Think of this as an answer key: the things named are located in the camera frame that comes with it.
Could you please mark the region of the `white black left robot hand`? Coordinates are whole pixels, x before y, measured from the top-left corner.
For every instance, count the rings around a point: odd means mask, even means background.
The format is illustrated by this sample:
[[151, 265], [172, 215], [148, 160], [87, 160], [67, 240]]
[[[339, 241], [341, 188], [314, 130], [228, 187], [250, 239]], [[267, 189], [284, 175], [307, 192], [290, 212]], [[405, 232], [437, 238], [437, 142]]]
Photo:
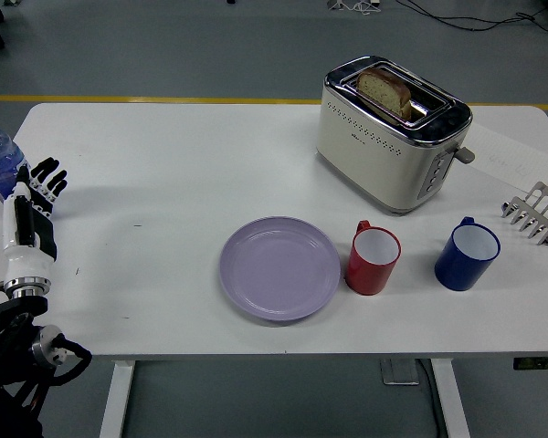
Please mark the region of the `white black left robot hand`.
[[59, 160], [52, 157], [33, 168], [23, 165], [18, 170], [3, 210], [7, 287], [24, 278], [48, 279], [57, 260], [52, 214], [55, 201], [67, 186], [66, 177]]

